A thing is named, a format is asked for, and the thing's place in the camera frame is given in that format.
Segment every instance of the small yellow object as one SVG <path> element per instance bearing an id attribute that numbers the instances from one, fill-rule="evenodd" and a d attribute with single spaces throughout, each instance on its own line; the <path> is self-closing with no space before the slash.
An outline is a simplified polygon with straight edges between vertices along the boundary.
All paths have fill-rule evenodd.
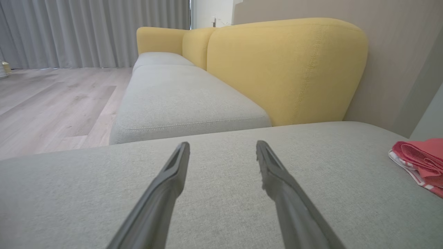
<path id="1" fill-rule="evenodd" d="M 9 63 L 2 62 L 1 64 L 3 65 L 4 71 L 6 72 L 6 74 L 10 74 L 11 73 L 11 67 L 9 66 Z"/>

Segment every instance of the curtain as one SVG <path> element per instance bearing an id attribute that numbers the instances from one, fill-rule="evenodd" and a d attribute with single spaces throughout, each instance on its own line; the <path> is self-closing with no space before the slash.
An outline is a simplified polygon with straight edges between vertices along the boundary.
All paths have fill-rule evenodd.
<path id="1" fill-rule="evenodd" d="M 189 29 L 189 0 L 0 0 L 11 68 L 131 67 L 137 28 Z"/>

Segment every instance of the grey sofa cushion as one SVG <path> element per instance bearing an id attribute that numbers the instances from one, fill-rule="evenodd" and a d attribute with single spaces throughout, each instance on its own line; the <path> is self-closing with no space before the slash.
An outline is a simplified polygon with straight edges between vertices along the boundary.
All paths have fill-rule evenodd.
<path id="1" fill-rule="evenodd" d="M 104 248 L 182 141 L 191 155 L 167 248 L 283 248 L 261 189 L 265 140 L 347 248 L 441 248 L 443 200 L 388 157 L 403 137 L 330 122 L 150 140 L 0 162 L 2 248 Z"/>
<path id="2" fill-rule="evenodd" d="M 182 66 L 194 66 L 194 64 L 188 61 L 186 58 L 179 54 L 167 53 L 167 52 L 148 52 L 139 55 L 132 72 L 134 73 L 141 66 L 149 65 L 182 65 Z"/>
<path id="3" fill-rule="evenodd" d="M 196 66 L 142 66 L 132 75 L 110 144 L 271 126 L 257 104 Z"/>

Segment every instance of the pink cloth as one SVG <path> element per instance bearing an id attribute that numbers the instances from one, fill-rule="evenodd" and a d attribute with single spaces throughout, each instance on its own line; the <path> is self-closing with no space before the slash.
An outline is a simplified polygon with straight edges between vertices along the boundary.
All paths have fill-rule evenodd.
<path id="1" fill-rule="evenodd" d="M 419 185 L 429 190 L 430 192 L 443 198 L 443 187 L 429 185 L 424 182 L 423 178 L 420 176 L 418 171 L 414 168 L 412 163 L 407 163 L 397 156 L 392 150 L 389 151 L 389 157 L 392 161 L 396 162 L 400 167 L 402 167 L 409 175 L 414 179 L 414 181 Z"/>
<path id="2" fill-rule="evenodd" d="M 392 151 L 403 161 L 411 163 L 426 184 L 443 186 L 443 138 L 397 142 Z"/>

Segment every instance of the wooden floor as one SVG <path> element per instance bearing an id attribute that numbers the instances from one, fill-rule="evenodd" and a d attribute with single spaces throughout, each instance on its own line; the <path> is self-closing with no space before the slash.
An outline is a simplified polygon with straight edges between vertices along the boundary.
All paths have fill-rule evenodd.
<path id="1" fill-rule="evenodd" d="M 132 68 L 13 70 L 0 79 L 0 160 L 109 144 Z"/>

